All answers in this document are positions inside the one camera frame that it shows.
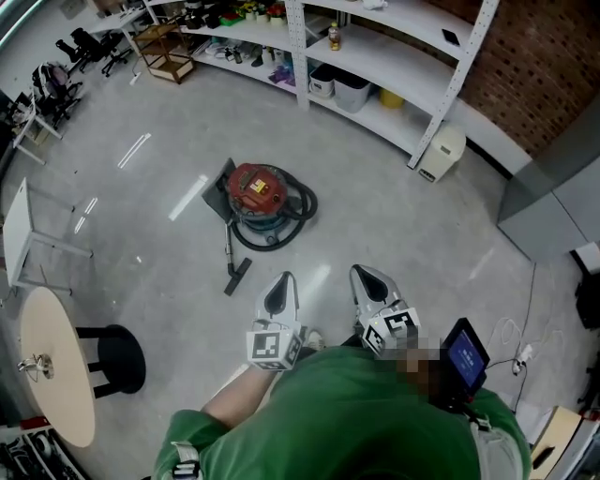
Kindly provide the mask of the black equipment case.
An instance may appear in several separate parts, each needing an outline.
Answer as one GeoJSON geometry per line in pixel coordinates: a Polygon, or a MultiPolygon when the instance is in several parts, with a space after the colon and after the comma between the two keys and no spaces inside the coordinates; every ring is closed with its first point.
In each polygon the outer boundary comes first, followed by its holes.
{"type": "Polygon", "coordinates": [[[600,273],[587,275],[576,287],[576,309],[583,326],[600,328],[600,273]]]}

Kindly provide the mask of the purple cloth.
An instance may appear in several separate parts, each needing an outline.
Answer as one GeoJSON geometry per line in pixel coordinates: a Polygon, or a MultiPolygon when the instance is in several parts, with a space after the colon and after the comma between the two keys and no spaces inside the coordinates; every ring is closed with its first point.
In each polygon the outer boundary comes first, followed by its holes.
{"type": "Polygon", "coordinates": [[[285,66],[276,67],[268,76],[268,79],[276,86],[283,88],[290,87],[291,89],[294,89],[295,87],[293,70],[285,66]]]}

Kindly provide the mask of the person's left forearm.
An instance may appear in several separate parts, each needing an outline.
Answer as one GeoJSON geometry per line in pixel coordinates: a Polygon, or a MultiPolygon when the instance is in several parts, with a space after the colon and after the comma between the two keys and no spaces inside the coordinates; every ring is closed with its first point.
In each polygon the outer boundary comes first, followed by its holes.
{"type": "Polygon", "coordinates": [[[277,375],[277,371],[250,365],[219,390],[202,412],[227,428],[235,428],[259,409],[277,375]]]}

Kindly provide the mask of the black storage box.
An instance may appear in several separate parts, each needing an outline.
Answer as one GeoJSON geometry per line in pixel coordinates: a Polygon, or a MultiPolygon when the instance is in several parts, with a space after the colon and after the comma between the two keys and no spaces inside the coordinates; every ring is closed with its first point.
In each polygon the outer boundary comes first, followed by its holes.
{"type": "Polygon", "coordinates": [[[186,0],[184,7],[187,28],[197,30],[205,26],[215,29],[220,26],[223,4],[219,0],[186,0]]]}

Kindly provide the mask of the office chair with jacket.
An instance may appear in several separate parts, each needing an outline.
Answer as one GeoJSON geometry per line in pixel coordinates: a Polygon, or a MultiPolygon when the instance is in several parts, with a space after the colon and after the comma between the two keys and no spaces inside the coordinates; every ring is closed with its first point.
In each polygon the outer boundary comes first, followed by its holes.
{"type": "Polygon", "coordinates": [[[81,82],[73,82],[61,64],[42,63],[32,73],[37,113],[57,128],[82,98],[81,82]]]}

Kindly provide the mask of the white box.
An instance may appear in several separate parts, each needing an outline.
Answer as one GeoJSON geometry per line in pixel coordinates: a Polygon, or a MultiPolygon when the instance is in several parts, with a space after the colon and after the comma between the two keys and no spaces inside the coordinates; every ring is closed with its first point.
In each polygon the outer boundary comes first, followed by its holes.
{"type": "Polygon", "coordinates": [[[582,275],[592,276],[600,273],[600,243],[592,242],[570,251],[582,275]]]}

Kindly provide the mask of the small metal tool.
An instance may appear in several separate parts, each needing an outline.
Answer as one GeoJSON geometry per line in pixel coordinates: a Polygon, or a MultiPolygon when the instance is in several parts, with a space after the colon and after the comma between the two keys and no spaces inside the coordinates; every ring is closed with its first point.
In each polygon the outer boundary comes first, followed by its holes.
{"type": "Polygon", "coordinates": [[[42,353],[40,355],[33,354],[29,358],[23,359],[17,369],[24,372],[34,383],[38,382],[40,377],[51,380],[54,377],[53,361],[51,357],[42,353]]]}

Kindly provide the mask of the red vacuum cleaner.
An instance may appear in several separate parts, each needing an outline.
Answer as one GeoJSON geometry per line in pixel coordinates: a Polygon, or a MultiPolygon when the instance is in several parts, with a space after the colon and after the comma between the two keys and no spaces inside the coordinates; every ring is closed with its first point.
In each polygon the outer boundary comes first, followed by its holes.
{"type": "Polygon", "coordinates": [[[314,191],[291,173],[269,164],[244,163],[224,179],[225,254],[230,280],[224,289],[232,295],[252,260],[233,262],[232,239],[257,252],[282,249],[302,231],[318,211],[314,191]]]}

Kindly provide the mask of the low equipment rack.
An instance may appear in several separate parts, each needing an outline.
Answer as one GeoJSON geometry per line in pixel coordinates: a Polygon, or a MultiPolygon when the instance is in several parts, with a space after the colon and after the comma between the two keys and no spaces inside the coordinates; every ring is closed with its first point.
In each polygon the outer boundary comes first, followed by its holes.
{"type": "Polygon", "coordinates": [[[0,427],[0,480],[87,480],[51,427],[0,427]]]}

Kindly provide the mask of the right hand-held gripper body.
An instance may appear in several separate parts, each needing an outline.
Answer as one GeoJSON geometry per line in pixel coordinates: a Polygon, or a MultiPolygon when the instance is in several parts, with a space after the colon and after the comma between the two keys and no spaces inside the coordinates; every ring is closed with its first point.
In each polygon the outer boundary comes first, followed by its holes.
{"type": "Polygon", "coordinates": [[[358,317],[363,331],[360,338],[382,360],[401,357],[413,338],[418,338],[421,326],[414,307],[393,305],[377,312],[362,313],[358,317]]]}

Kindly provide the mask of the black office chair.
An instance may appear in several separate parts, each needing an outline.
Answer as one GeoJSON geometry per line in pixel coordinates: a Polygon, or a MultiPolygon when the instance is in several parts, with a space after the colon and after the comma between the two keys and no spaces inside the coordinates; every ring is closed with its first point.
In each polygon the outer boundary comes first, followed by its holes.
{"type": "Polygon", "coordinates": [[[106,32],[99,41],[103,57],[107,60],[101,69],[101,73],[106,78],[111,76],[111,71],[116,64],[126,64],[128,56],[133,53],[131,47],[120,47],[124,39],[123,33],[106,32]]]}
{"type": "Polygon", "coordinates": [[[73,46],[67,44],[63,39],[55,41],[55,46],[65,53],[73,67],[78,67],[81,73],[94,61],[96,40],[83,28],[74,29],[70,36],[74,42],[73,46]]]}

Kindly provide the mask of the round wooden pedestal table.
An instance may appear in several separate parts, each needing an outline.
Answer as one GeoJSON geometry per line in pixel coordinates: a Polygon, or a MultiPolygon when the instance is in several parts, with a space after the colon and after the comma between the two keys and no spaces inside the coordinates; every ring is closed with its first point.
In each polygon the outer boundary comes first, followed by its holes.
{"type": "Polygon", "coordinates": [[[114,394],[132,395],[146,379],[143,349],[119,324],[75,327],[59,297],[36,287],[22,306],[21,351],[24,359],[48,354],[54,377],[33,382],[33,397],[51,427],[68,443],[85,448],[96,436],[96,401],[114,394]]]}

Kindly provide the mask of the white metal shelving unit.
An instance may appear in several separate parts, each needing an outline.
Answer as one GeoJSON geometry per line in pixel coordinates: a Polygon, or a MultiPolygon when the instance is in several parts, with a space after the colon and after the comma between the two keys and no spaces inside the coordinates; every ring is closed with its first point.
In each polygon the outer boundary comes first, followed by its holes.
{"type": "MultiPolygon", "coordinates": [[[[294,94],[303,109],[312,103],[319,104],[381,136],[408,154],[408,166],[415,169],[458,97],[499,0],[482,0],[475,23],[465,22],[421,0],[387,2],[385,9],[366,10],[362,0],[284,0],[287,11],[284,25],[243,20],[232,26],[220,25],[215,29],[204,26],[192,30],[176,19],[169,19],[167,23],[177,23],[185,37],[227,39],[235,48],[250,43],[260,47],[262,53],[290,57],[295,87],[278,88],[294,94]],[[341,47],[334,52],[324,33],[330,21],[321,16],[307,16],[306,7],[328,8],[341,16],[356,16],[389,27],[449,55],[457,63],[449,67],[404,41],[353,23],[342,27],[341,47]],[[445,41],[443,29],[456,33],[459,47],[445,41]],[[397,94],[406,104],[397,113],[390,113],[373,98],[368,98],[359,112],[345,112],[333,99],[316,97],[309,92],[310,62],[348,71],[373,86],[397,94]]],[[[214,59],[204,52],[193,59],[272,85],[268,76],[278,67],[266,64],[254,67],[250,61],[237,57],[232,61],[214,59]]]]}

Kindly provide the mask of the person's right forearm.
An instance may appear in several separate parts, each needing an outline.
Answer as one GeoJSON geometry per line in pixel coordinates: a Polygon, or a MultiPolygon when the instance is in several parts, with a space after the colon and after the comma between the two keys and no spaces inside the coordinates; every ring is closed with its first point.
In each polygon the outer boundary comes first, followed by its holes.
{"type": "Polygon", "coordinates": [[[420,327],[409,326],[397,339],[397,367],[417,392],[434,402],[441,390],[441,342],[420,327]]]}

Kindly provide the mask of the grey dustpan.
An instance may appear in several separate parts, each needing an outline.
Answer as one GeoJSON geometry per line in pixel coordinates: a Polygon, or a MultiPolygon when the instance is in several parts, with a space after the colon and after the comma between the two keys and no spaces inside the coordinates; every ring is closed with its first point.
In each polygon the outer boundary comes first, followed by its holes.
{"type": "Polygon", "coordinates": [[[225,223],[228,223],[233,215],[230,206],[228,182],[232,173],[235,171],[235,164],[231,158],[228,158],[213,182],[208,185],[202,198],[205,203],[220,217],[225,223]]]}

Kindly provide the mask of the white desk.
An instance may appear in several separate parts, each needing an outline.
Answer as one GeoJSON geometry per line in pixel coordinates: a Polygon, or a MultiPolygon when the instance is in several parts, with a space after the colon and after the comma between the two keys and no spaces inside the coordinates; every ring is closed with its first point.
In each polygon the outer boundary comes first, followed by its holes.
{"type": "Polygon", "coordinates": [[[27,178],[21,181],[5,216],[2,228],[7,284],[9,288],[30,289],[33,287],[45,287],[56,292],[72,295],[72,289],[69,286],[51,284],[47,281],[34,281],[22,277],[25,260],[34,243],[83,256],[87,259],[94,257],[94,252],[91,249],[83,249],[71,245],[58,237],[40,231],[35,226],[31,202],[32,193],[37,194],[42,199],[58,204],[70,213],[76,210],[74,204],[65,202],[63,199],[43,189],[32,187],[27,178]]]}
{"type": "Polygon", "coordinates": [[[15,101],[15,106],[18,110],[23,114],[24,122],[18,127],[18,133],[16,137],[12,140],[12,150],[19,151],[29,158],[33,159],[39,165],[45,166],[47,162],[38,157],[31,150],[26,148],[23,144],[25,139],[32,140],[30,133],[32,131],[33,125],[38,125],[41,131],[46,131],[54,138],[62,141],[64,136],[58,132],[54,127],[48,124],[39,114],[38,108],[36,104],[35,94],[33,92],[28,94],[22,94],[21,99],[26,98],[26,102],[22,102],[21,100],[15,101]]]}
{"type": "Polygon", "coordinates": [[[99,34],[101,32],[124,30],[132,23],[139,20],[147,12],[145,4],[140,7],[131,8],[125,12],[113,14],[98,20],[93,26],[86,27],[85,30],[90,34],[99,34]]]}

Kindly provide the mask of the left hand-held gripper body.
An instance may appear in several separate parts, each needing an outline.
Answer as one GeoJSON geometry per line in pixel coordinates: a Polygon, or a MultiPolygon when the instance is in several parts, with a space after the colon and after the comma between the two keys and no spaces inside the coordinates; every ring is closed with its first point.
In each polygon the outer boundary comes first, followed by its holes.
{"type": "Polygon", "coordinates": [[[247,360],[262,370],[290,370],[304,344],[300,322],[254,320],[247,332],[247,360]]]}

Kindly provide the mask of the wooden trolley cart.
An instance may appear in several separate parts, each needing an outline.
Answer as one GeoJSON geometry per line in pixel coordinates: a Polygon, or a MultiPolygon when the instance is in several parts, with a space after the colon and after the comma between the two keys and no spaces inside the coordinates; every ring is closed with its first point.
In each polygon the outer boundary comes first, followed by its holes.
{"type": "Polygon", "coordinates": [[[180,84],[194,69],[186,37],[176,22],[151,25],[133,41],[154,77],[180,84]]]}

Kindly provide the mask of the person's green shirt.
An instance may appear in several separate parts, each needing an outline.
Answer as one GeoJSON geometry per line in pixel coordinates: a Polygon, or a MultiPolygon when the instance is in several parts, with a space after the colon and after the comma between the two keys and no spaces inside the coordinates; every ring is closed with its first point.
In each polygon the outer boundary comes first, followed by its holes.
{"type": "Polygon", "coordinates": [[[248,367],[170,421],[150,480],[528,480],[530,448],[492,391],[465,411],[434,400],[436,373],[350,345],[305,350],[281,374],[248,367]]]}

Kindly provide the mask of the white bin with black lid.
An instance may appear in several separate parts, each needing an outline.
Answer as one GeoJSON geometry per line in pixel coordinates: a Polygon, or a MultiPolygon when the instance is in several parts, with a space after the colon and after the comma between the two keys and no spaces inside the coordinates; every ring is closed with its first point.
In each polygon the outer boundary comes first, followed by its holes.
{"type": "Polygon", "coordinates": [[[335,79],[339,69],[322,63],[309,73],[309,92],[318,98],[331,98],[335,94],[335,79]]]}

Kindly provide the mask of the black chest-mounted monitor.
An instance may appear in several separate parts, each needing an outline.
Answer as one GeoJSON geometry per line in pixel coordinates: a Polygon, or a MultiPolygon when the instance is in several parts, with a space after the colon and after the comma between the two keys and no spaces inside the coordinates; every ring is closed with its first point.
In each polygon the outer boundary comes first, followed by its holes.
{"type": "Polygon", "coordinates": [[[460,318],[442,343],[440,400],[450,410],[473,401],[487,378],[489,355],[467,318],[460,318]]]}

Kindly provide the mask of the white power strip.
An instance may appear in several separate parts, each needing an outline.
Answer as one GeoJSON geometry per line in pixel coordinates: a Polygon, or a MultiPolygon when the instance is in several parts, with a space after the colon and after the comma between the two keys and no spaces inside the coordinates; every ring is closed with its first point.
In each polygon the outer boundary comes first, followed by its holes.
{"type": "Polygon", "coordinates": [[[529,360],[533,358],[533,345],[526,343],[517,349],[517,354],[512,360],[512,373],[517,376],[526,366],[529,360]]]}

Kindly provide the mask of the cardboard box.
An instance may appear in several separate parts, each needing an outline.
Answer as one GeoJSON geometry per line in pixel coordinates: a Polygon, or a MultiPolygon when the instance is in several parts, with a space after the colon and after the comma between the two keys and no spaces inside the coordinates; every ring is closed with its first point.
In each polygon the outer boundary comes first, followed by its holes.
{"type": "Polygon", "coordinates": [[[545,480],[563,455],[577,432],[581,416],[556,406],[542,429],[531,453],[532,470],[529,480],[545,480]]]}

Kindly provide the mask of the grey waste bin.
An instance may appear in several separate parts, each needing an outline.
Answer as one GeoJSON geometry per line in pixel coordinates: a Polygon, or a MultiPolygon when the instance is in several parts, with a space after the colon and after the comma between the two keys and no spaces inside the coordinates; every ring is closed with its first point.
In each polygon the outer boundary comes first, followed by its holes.
{"type": "Polygon", "coordinates": [[[334,78],[334,101],[347,113],[359,112],[367,102],[371,83],[339,69],[334,78]]]}

